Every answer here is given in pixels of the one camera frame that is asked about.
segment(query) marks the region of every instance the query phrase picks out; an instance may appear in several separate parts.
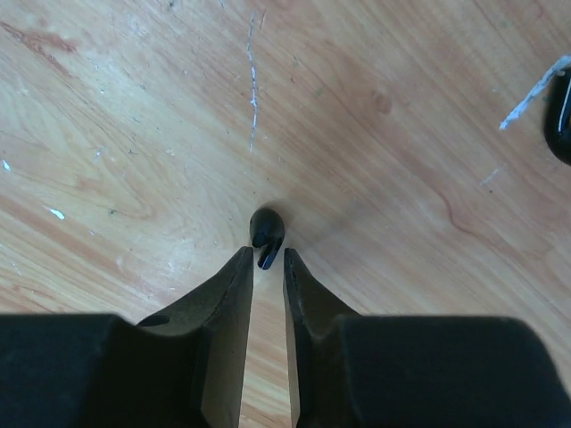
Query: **scratch mark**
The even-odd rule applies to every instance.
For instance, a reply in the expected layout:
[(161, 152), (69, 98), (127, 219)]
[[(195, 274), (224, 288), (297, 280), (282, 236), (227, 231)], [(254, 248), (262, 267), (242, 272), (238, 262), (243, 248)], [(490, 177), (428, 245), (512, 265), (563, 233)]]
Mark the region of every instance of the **scratch mark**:
[(99, 159), (99, 156), (101, 156), (101, 153), (103, 153), (103, 150), (105, 150), (105, 146), (97, 151), (97, 153), (95, 154), (95, 157), (93, 158), (93, 162), (95, 162), (95, 161), (97, 161), (97, 159)]
[(250, 59), (250, 66), (252, 68), (252, 100), (250, 104), (253, 106), (253, 119), (252, 119), (252, 132), (250, 134), (250, 154), (253, 151), (253, 140), (256, 137), (256, 126), (258, 125), (258, 100), (256, 98), (256, 67), (253, 63), (252, 56), (252, 33), (253, 33), (253, 22), (256, 18), (256, 11), (252, 13), (250, 19), (250, 31), (248, 32), (248, 45), (246, 51), (248, 53), (248, 58)]
[(490, 183), (493, 180), (493, 178), (496, 177), (498, 173), (502, 171), (504, 168), (506, 168), (505, 163), (500, 167), (496, 168), (494, 171), (492, 171), (492, 173), (488, 177), (486, 177), (480, 182), (480, 185), (487, 185), (488, 183)]
[(264, 22), (266, 21), (266, 13), (268, 13), (267, 10), (265, 10), (264, 14), (261, 16), (260, 31), (264, 28)]
[(543, 77), (532, 87), (529, 94), (525, 96), (521, 103), (519, 103), (514, 110), (508, 115), (508, 117), (500, 124), (500, 129), (507, 129), (509, 123), (512, 120), (519, 119), (519, 117), (527, 109), (530, 102), (539, 95), (543, 89), (551, 82), (551, 80), (562, 71), (567, 65), (571, 63), (571, 55), (563, 55), (561, 58), (555, 61), (555, 63), (545, 72)]
[(64, 220), (65, 216), (63, 215), (63, 213), (59, 210), (54, 210), (52, 208), (48, 209), (52, 214), (54, 214), (58, 219), (60, 220)]
[(16, 266), (15, 263), (12, 263), (12, 267), (13, 267), (14, 269), (16, 269), (16, 272), (18, 272), (18, 275), (21, 276), (21, 271), (18, 269), (18, 267)]
[(117, 40), (117, 27), (115, 26), (115, 13), (111, 12), (111, 22), (112, 22), (112, 27), (113, 27), (113, 35), (115, 37), (115, 40)]

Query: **black object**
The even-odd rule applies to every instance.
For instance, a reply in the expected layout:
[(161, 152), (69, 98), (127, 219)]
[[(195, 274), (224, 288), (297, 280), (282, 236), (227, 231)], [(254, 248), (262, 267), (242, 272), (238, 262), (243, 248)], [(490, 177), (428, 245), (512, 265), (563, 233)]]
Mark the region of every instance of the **black object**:
[[(1, 427), (236, 427), (252, 249), (133, 326), (0, 317)], [(285, 251), (293, 426), (564, 427), (549, 354), (503, 317), (362, 317)]]
[(571, 426), (547, 350), (516, 319), (362, 317), (290, 249), (284, 295), (294, 426)]
[(2, 427), (235, 427), (253, 253), (133, 326), (115, 315), (0, 317)]
[(571, 165), (571, 69), (562, 70), (553, 80), (543, 133), (553, 154)]
[(268, 270), (271, 267), (285, 236), (284, 220), (273, 209), (264, 207), (253, 213), (250, 219), (250, 239), (252, 247), (262, 248), (259, 268)]

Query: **small black object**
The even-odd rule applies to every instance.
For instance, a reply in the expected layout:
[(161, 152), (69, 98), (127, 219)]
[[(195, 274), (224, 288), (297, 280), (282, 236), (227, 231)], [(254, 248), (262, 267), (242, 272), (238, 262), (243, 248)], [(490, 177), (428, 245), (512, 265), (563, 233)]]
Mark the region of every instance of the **small black object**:
[(545, 115), (543, 133), (553, 154), (571, 165), (571, 69), (562, 70), (555, 78), (550, 104)]
[(284, 220), (271, 208), (260, 208), (250, 220), (252, 247), (265, 247), (258, 260), (258, 267), (268, 270), (276, 259), (277, 252), (286, 236)]

